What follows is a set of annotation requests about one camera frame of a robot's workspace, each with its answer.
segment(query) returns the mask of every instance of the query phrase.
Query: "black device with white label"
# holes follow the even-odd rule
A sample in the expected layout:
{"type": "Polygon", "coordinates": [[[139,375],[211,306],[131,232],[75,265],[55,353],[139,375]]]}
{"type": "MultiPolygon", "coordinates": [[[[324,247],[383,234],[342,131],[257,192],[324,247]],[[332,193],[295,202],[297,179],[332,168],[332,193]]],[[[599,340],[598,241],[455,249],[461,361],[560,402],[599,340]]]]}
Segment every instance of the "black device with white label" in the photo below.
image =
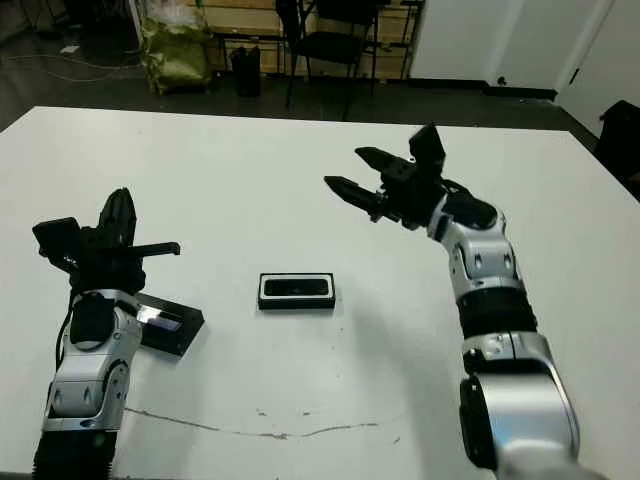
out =
{"type": "Polygon", "coordinates": [[[141,345],[182,356],[204,323],[202,311],[162,298],[137,293],[141,345]]]}
{"type": "Polygon", "coordinates": [[[333,308],[332,273],[263,273],[258,287],[260,310],[333,308]]]}

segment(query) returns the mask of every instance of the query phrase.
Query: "gray floor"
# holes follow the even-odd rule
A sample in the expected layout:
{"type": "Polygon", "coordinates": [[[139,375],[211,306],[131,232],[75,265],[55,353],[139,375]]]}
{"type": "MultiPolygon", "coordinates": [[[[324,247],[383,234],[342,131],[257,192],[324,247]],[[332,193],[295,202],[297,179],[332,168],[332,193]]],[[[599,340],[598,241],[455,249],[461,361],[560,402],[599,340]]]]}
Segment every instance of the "gray floor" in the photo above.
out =
{"type": "MultiPolygon", "coordinates": [[[[10,58],[57,56],[63,45],[63,41],[45,42],[24,34],[0,47],[0,130],[34,105],[309,120],[341,118],[344,88],[340,82],[314,80],[309,84],[300,79],[293,105],[287,110],[287,83],[283,78],[264,78],[262,95],[257,98],[238,97],[230,76],[215,78],[208,93],[158,97],[149,92],[141,68],[131,66],[137,63],[135,55],[113,51],[102,52],[97,58],[81,49],[66,57],[99,65],[124,64],[122,69],[94,68],[45,56],[10,58]]],[[[427,89],[403,83],[378,85],[373,98],[366,86],[358,86],[348,120],[568,130],[590,150],[596,141],[548,101],[490,97],[477,90],[427,89]]]]}

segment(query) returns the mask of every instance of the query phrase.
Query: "table surface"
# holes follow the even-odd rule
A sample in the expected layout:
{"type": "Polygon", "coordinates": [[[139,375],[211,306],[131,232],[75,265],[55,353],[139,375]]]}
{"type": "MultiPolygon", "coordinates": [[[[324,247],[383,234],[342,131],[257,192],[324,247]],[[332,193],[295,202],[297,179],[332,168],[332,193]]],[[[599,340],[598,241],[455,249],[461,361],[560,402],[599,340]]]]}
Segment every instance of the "table surface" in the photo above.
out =
{"type": "MultiPolygon", "coordinates": [[[[67,302],[31,227],[95,225],[128,186],[137,243],[183,247],[145,261],[145,292],[201,308],[205,325],[180,360],[136,355],[118,476],[492,478],[460,437],[446,253],[424,231],[371,224],[322,181],[377,186],[354,148],[408,155],[417,128],[35,108],[0,134],[0,471],[31,469],[67,302]],[[335,311],[258,311],[258,275],[285,271],[333,272],[335,311]]],[[[439,131],[445,175],[507,215],[581,461],[637,479],[638,205],[569,133],[439,131]]]]}

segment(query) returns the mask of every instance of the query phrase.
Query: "black baseboard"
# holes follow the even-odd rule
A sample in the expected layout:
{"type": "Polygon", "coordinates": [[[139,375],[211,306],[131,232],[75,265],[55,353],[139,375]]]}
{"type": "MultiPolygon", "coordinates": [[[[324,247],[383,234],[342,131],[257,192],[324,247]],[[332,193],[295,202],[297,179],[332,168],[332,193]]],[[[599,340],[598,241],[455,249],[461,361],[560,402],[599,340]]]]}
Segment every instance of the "black baseboard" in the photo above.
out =
{"type": "MultiPolygon", "coordinates": [[[[220,73],[220,75],[224,75],[224,76],[234,76],[233,71],[220,71],[220,72],[216,72],[220,73]]],[[[290,74],[286,73],[286,72],[261,72],[260,73],[261,76],[264,76],[266,78],[281,78],[281,79],[285,79],[285,80],[289,80],[290,78],[290,74]]],[[[308,81],[309,78],[307,77],[307,75],[303,75],[303,74],[296,74],[296,80],[297,81],[308,81]]],[[[367,78],[367,77],[357,77],[357,78],[353,78],[353,77],[333,77],[330,75],[312,75],[311,76],[311,83],[336,83],[336,84],[349,84],[349,83],[357,83],[357,84],[371,84],[371,79],[367,78]]],[[[380,79],[376,79],[376,84],[380,83],[380,79]]]]}
{"type": "Polygon", "coordinates": [[[522,97],[555,100],[558,92],[544,88],[494,87],[484,80],[446,80],[440,78],[409,78],[407,85],[420,88],[452,88],[482,90],[485,95],[495,97],[522,97]]]}
{"type": "Polygon", "coordinates": [[[521,97],[538,98],[541,100],[555,100],[558,92],[546,88],[516,88],[516,87],[492,87],[487,85],[482,89],[485,95],[492,97],[521,97]]]}
{"type": "Polygon", "coordinates": [[[447,80],[442,78],[408,78],[407,85],[420,88],[460,88],[482,90],[489,85],[484,80],[447,80]]]}

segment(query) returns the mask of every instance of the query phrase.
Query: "black chair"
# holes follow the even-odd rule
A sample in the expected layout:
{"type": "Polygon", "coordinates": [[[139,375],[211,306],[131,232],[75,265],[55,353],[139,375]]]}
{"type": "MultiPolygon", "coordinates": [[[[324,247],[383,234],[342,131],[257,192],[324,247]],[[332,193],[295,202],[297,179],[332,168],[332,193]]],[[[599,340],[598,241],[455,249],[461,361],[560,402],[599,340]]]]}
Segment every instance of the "black chair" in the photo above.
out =
{"type": "Polygon", "coordinates": [[[640,200],[640,107],[620,100],[600,120],[604,125],[594,155],[640,200]]]}
{"type": "Polygon", "coordinates": [[[378,8],[384,0],[278,0],[277,11],[284,26],[291,50],[291,77],[287,90],[287,108],[291,105],[296,66],[300,56],[305,57],[307,74],[311,78],[310,58],[340,63],[347,66],[347,98],[342,115],[346,120],[353,96],[360,59],[366,48],[369,29],[374,27],[373,62],[371,68],[371,94],[375,85],[378,47],[378,8]],[[337,20],[350,24],[350,33],[316,31],[307,34],[306,21],[317,7],[320,19],[337,20]]]}

